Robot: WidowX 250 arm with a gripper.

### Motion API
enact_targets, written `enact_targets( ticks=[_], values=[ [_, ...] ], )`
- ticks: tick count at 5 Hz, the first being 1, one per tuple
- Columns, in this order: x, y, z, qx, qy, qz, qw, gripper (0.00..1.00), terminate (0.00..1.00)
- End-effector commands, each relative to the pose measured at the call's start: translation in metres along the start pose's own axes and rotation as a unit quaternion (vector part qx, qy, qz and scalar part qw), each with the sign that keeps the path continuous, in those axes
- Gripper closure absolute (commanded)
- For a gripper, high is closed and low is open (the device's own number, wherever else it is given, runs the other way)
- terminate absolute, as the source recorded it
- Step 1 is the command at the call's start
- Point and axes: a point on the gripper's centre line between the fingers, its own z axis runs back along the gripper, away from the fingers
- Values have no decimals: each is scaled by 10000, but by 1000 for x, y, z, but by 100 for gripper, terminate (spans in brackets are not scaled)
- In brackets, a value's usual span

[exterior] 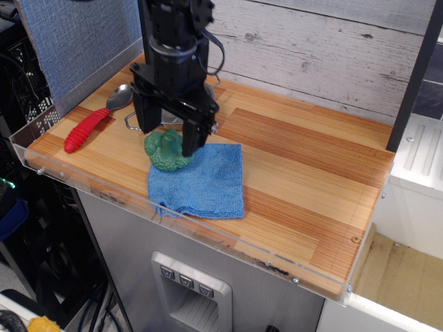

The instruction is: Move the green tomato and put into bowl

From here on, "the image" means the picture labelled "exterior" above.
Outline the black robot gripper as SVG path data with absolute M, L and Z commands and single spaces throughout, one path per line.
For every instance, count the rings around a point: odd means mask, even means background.
M 161 124 L 162 109 L 183 120 L 182 154 L 191 157 L 217 130 L 219 106 L 205 91 L 208 41 L 194 41 L 188 48 L 150 41 L 152 65 L 133 63 L 131 83 L 139 128 L 149 133 Z

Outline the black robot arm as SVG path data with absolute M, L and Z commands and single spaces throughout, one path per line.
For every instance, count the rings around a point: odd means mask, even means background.
M 139 1 L 145 63 L 130 71 L 139 127 L 149 133 L 167 111 L 183 122 L 182 154 L 193 155 L 217 130 L 219 106 L 206 84 L 209 44 L 222 43 L 206 27 L 212 1 Z

